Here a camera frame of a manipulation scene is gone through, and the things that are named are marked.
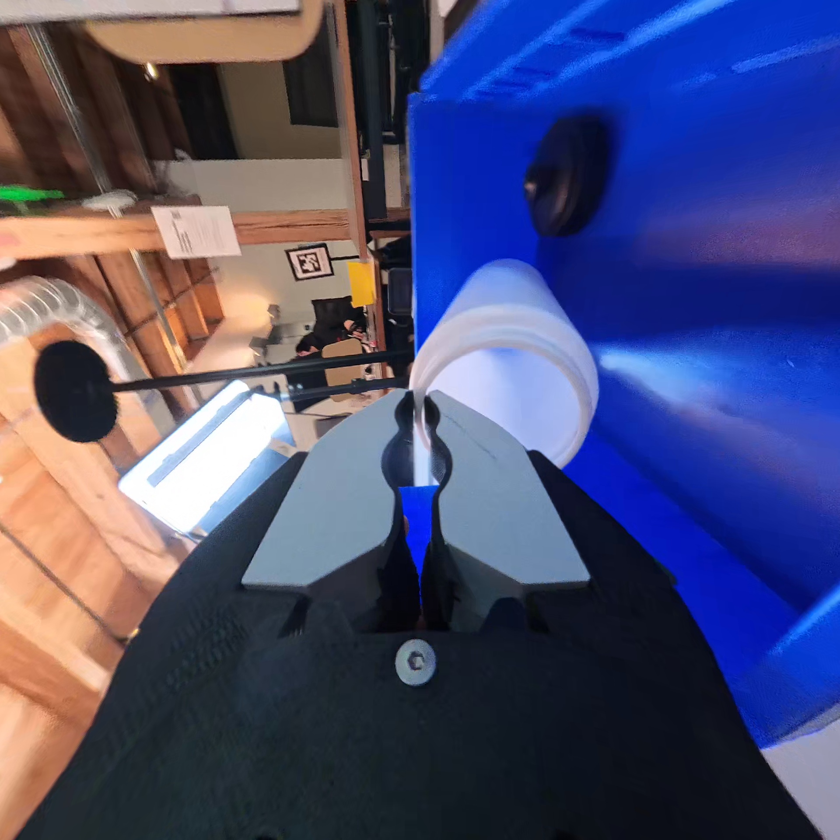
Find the white paper sheet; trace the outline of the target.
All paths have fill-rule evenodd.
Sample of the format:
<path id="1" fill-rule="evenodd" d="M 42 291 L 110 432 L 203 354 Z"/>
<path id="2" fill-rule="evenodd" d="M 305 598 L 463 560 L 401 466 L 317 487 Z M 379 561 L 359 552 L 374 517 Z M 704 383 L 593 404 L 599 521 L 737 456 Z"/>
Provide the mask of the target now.
<path id="1" fill-rule="evenodd" d="M 228 206 L 156 206 L 151 213 L 171 259 L 242 255 Z"/>

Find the wooden pillar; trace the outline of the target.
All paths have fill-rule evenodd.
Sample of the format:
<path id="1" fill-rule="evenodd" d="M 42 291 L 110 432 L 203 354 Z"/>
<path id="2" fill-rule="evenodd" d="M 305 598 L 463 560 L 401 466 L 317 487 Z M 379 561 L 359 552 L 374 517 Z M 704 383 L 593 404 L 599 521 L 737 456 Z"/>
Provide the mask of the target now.
<path id="1" fill-rule="evenodd" d="M 351 238 L 343 209 L 233 213 L 241 245 L 331 242 Z M 3 217 L 1 256 L 16 260 L 162 251 L 165 243 L 151 211 Z"/>

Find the printed instruction board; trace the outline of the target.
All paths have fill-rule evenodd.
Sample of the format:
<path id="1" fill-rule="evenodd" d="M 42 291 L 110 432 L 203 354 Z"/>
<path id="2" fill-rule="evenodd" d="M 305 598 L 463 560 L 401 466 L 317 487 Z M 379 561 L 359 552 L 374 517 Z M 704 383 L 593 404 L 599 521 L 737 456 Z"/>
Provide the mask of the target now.
<path id="1" fill-rule="evenodd" d="M 77 25 L 140 65 L 272 62 L 316 38 L 323 1 L 2 1 L 2 25 Z"/>

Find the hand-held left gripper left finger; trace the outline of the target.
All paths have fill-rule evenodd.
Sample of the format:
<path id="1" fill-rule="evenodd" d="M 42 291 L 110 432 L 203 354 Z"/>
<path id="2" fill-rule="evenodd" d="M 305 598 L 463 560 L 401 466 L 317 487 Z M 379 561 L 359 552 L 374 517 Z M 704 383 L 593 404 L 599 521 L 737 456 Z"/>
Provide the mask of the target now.
<path id="1" fill-rule="evenodd" d="M 414 400 L 396 389 L 342 420 L 303 460 L 241 583 L 336 602 L 364 632 L 413 630 L 421 613 L 400 493 Z"/>

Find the black floor lamp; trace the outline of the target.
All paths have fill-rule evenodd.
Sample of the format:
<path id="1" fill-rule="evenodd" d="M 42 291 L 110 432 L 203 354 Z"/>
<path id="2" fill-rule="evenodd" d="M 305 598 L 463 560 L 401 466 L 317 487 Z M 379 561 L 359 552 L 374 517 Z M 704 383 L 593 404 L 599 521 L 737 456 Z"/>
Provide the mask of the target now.
<path id="1" fill-rule="evenodd" d="M 168 391 L 215 383 L 258 379 L 270 375 L 325 372 L 349 366 L 412 363 L 413 349 L 333 356 L 266 366 L 114 381 L 104 359 L 91 347 L 77 341 L 52 343 L 35 363 L 34 391 L 40 412 L 63 438 L 76 443 L 95 443 L 109 436 L 119 419 L 117 394 Z"/>

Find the studio light panel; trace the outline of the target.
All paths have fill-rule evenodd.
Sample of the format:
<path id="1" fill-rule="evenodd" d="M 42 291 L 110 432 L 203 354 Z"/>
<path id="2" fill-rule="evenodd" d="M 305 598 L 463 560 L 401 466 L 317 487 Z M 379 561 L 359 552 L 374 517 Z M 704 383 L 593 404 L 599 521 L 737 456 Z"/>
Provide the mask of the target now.
<path id="1" fill-rule="evenodd" d="M 280 400 L 227 384 L 118 483 L 168 529 L 200 541 L 296 453 Z"/>

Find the blue plastic bin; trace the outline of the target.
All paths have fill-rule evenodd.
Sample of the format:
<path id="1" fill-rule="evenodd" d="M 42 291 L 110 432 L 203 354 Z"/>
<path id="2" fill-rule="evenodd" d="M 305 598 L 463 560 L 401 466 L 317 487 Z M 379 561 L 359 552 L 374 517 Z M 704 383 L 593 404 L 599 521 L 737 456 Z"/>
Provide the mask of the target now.
<path id="1" fill-rule="evenodd" d="M 838 719 L 838 2 L 479 2 L 410 98 L 420 342 L 467 278 L 536 266 L 591 347 L 567 468 L 680 585 L 761 748 Z M 541 238 L 561 118 L 602 204 Z"/>

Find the black white fiducial tag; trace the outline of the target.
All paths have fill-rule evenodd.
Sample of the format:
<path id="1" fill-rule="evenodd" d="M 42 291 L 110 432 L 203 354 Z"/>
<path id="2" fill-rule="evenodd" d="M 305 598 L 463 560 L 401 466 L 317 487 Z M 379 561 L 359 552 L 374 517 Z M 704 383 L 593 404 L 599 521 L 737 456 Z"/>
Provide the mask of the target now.
<path id="1" fill-rule="evenodd" d="M 288 248 L 286 256 L 294 281 L 302 282 L 334 276 L 329 246 L 326 243 Z"/>

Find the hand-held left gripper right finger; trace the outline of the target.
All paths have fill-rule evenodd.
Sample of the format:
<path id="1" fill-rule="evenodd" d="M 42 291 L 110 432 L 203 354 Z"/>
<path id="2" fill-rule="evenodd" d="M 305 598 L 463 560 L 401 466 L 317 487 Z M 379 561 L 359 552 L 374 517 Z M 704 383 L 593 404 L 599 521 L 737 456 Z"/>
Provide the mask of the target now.
<path id="1" fill-rule="evenodd" d="M 499 601 L 527 607 L 533 595 L 589 585 L 590 572 L 515 437 L 441 391 L 424 398 L 423 422 L 437 481 L 422 571 L 429 629 L 472 633 Z"/>

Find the silver ventilation duct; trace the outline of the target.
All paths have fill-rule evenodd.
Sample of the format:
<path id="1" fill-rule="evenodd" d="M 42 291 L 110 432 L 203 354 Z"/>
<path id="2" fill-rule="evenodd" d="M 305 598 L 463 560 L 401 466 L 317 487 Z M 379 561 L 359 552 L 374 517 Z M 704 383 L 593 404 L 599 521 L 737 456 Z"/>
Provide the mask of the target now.
<path id="1" fill-rule="evenodd" d="M 121 381 L 148 377 L 112 316 L 71 284 L 27 276 L 2 285 L 2 348 L 57 324 L 89 342 Z"/>

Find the black light stand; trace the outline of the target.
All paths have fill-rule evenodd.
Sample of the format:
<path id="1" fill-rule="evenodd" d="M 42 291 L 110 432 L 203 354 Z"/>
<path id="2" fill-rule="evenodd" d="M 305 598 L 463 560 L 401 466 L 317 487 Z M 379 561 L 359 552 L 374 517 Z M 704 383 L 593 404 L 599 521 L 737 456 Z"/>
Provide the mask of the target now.
<path id="1" fill-rule="evenodd" d="M 360 395 L 368 392 L 380 392 L 390 390 L 405 390 L 408 388 L 410 378 L 405 375 L 401 377 L 387 377 L 378 380 L 353 380 L 348 384 L 327 385 L 319 388 L 298 388 L 293 392 L 267 392 L 262 387 L 251 388 L 252 393 L 274 398 L 281 403 L 294 403 L 295 401 L 317 401 L 332 396 Z"/>

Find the white plastic bottle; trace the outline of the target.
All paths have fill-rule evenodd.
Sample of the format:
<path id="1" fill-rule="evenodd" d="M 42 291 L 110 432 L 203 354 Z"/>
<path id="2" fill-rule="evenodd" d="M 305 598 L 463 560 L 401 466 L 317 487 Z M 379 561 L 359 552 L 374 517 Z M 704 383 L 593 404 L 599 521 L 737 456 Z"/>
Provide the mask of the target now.
<path id="1" fill-rule="evenodd" d="M 518 259 L 472 273 L 416 352 L 409 387 L 426 459 L 424 400 L 442 392 L 560 468 L 581 450 L 600 395 L 588 345 L 542 275 Z"/>

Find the black bottle lid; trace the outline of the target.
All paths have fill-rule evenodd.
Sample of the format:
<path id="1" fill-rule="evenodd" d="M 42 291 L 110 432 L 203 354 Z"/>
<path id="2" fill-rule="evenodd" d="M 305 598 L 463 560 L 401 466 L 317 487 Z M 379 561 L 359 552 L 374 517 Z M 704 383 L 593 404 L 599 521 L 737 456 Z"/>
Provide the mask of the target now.
<path id="1" fill-rule="evenodd" d="M 611 126 L 601 114 L 580 112 L 559 119 L 543 136 L 523 178 L 538 236 L 579 234 L 602 204 L 612 163 Z"/>

